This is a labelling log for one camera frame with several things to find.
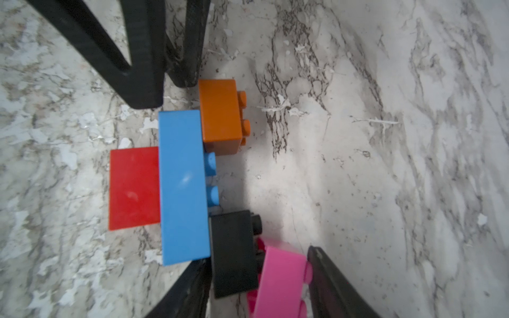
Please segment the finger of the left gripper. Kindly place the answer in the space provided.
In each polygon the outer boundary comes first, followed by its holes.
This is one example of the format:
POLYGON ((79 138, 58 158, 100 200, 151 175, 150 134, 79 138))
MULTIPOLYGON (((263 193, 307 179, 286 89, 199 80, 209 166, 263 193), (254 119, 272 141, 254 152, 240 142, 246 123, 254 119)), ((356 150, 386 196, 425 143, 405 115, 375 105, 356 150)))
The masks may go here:
POLYGON ((128 62, 84 1, 31 1, 103 79, 134 109, 163 104, 164 1, 121 1, 128 62))
POLYGON ((166 73, 176 87, 194 87, 198 83, 210 3, 210 0, 187 1, 181 55, 166 36, 166 73))

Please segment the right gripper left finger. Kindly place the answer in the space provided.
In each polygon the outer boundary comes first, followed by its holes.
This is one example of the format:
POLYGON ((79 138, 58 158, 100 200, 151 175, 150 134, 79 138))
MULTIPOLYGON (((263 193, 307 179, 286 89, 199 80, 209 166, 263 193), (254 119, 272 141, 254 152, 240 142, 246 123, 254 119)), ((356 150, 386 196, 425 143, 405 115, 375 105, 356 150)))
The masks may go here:
POLYGON ((205 317, 211 283, 210 259, 192 261, 146 317, 205 317))

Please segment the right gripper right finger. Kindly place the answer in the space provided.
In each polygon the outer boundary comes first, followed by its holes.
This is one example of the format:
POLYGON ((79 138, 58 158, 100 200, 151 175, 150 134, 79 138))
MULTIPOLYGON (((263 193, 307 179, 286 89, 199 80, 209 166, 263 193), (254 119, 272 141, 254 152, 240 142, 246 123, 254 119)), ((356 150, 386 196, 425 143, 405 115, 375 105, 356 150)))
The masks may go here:
POLYGON ((311 246, 308 261, 313 269, 309 290, 314 317, 380 317, 322 248, 311 246))

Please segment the pink lego brick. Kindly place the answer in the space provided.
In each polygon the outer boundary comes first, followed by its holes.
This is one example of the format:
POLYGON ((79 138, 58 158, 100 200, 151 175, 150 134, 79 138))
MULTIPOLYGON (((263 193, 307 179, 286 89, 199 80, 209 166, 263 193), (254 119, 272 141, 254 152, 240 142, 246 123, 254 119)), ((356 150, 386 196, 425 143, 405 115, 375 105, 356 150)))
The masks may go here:
POLYGON ((306 317, 303 288, 313 278, 313 269, 297 248, 275 238, 259 237, 265 253, 258 289, 247 293, 250 317, 306 317))

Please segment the black lego brick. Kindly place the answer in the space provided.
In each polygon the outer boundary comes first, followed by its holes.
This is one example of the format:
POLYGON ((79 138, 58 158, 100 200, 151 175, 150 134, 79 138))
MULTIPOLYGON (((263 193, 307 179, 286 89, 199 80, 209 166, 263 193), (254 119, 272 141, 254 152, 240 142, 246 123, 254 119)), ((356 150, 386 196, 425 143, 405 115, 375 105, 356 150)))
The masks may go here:
POLYGON ((258 288, 261 257, 255 246, 261 217, 249 210, 209 217, 212 284, 217 299, 258 288))

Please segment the orange lego brick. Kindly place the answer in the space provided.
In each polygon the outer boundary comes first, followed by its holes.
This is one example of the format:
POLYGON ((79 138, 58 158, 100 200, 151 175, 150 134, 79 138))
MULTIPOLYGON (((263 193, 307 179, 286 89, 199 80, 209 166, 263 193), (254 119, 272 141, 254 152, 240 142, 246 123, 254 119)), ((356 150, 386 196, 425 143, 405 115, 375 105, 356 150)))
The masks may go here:
POLYGON ((251 134, 250 121, 243 116, 247 94, 237 90, 234 79, 200 79, 198 90, 205 151, 237 154, 251 134))

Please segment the blue lego brick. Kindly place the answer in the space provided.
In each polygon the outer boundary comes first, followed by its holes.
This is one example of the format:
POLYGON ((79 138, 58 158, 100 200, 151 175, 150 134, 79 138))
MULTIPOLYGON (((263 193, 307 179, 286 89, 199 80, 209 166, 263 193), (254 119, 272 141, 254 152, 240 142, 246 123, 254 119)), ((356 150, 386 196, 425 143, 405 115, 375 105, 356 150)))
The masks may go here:
POLYGON ((211 255, 209 207, 219 205, 216 155, 204 150, 198 110, 159 113, 160 222, 163 265, 211 255))

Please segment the red lego brick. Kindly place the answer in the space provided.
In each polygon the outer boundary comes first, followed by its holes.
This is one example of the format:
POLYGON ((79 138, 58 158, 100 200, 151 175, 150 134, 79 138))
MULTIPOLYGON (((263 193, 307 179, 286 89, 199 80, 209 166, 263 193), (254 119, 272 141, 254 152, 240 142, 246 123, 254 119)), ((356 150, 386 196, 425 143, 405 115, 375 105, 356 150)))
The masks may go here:
POLYGON ((109 230, 160 223, 159 148, 110 152, 109 230))

